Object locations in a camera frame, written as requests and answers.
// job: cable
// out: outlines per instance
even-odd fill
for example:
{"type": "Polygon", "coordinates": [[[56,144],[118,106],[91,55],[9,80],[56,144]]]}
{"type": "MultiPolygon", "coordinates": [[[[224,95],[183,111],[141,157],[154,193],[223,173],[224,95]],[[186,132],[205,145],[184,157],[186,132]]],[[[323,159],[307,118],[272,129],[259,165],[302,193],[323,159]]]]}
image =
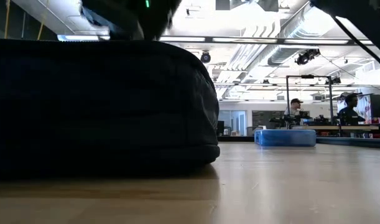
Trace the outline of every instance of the cable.
{"type": "Polygon", "coordinates": [[[336,22],[336,24],[338,24],[340,29],[342,29],[351,38],[351,40],[356,42],[356,44],[358,44],[363,50],[365,50],[368,54],[375,58],[375,60],[380,64],[380,58],[372,50],[370,50],[369,48],[367,48],[367,46],[361,43],[361,41],[359,41],[357,37],[355,37],[335,16],[331,17],[336,22]]]}
{"type": "MultiPolygon", "coordinates": [[[[321,57],[325,58],[327,61],[329,61],[329,62],[330,62],[332,65],[334,65],[335,67],[337,67],[337,68],[339,68],[340,70],[346,72],[347,74],[351,75],[352,77],[354,77],[354,78],[360,80],[359,78],[357,78],[355,75],[351,74],[350,72],[348,72],[348,71],[345,70],[344,68],[341,68],[339,65],[333,63],[331,60],[329,60],[328,58],[326,58],[326,56],[324,56],[324,55],[322,55],[322,54],[320,54],[320,55],[321,55],[321,57]]],[[[375,89],[377,89],[377,90],[380,91],[380,88],[378,88],[378,87],[376,87],[376,86],[373,86],[373,85],[369,85],[369,86],[370,86],[370,87],[373,87],[373,88],[375,88],[375,89]]]]}
{"type": "Polygon", "coordinates": [[[7,0],[7,12],[6,12],[6,23],[4,25],[4,38],[7,39],[7,28],[9,28],[9,15],[10,15],[10,0],[7,0]]]}
{"type": "Polygon", "coordinates": [[[46,8],[45,8],[45,12],[43,13],[42,23],[40,24],[39,33],[38,33],[38,39],[37,40],[40,40],[40,35],[42,34],[43,26],[45,24],[46,12],[47,12],[48,8],[49,8],[49,0],[47,0],[47,2],[46,2],[46,8]]]}

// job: blue box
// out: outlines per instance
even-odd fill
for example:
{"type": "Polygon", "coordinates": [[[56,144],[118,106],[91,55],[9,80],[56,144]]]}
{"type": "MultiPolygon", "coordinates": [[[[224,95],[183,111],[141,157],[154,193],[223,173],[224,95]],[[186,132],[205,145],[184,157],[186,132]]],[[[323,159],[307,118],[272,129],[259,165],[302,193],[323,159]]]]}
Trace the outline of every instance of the blue box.
{"type": "Polygon", "coordinates": [[[314,130],[263,129],[254,133],[254,142],[260,146],[314,147],[316,140],[314,130]]]}

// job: desk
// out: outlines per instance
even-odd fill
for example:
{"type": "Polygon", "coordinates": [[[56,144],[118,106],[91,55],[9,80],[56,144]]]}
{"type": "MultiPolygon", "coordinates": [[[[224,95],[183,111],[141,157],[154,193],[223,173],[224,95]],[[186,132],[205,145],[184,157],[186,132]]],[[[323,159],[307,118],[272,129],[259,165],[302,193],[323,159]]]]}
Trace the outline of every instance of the desk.
{"type": "Polygon", "coordinates": [[[186,177],[0,183],[0,224],[380,224],[380,150],[220,147],[186,177]]]}
{"type": "MultiPolygon", "coordinates": [[[[292,129],[339,130],[339,126],[293,126],[292,129]]],[[[342,130],[379,130],[378,126],[342,126],[342,130]]]]}

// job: man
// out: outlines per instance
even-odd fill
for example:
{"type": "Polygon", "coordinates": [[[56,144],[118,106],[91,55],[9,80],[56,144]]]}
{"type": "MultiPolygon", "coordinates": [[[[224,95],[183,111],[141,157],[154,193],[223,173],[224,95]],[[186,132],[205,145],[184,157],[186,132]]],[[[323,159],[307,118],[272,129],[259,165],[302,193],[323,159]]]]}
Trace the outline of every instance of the man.
{"type": "Polygon", "coordinates": [[[299,115],[300,104],[303,103],[298,98],[294,98],[290,101],[290,108],[285,110],[284,115],[299,115]]]}
{"type": "Polygon", "coordinates": [[[353,108],[357,107],[358,98],[356,93],[349,94],[345,98],[347,107],[339,111],[340,124],[343,125],[358,125],[358,121],[365,121],[364,118],[358,116],[358,113],[353,108]]]}

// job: poster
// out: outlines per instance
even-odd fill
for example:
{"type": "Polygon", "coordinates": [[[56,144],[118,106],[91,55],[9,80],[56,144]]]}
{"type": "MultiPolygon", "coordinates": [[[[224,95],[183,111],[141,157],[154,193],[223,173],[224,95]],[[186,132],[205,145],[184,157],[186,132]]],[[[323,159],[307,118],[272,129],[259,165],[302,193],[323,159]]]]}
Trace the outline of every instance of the poster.
{"type": "MultiPolygon", "coordinates": [[[[353,108],[358,116],[365,119],[365,124],[372,123],[371,117],[371,95],[359,95],[358,104],[356,108],[353,108]]],[[[347,106],[345,100],[338,100],[338,112],[347,106]]]]}

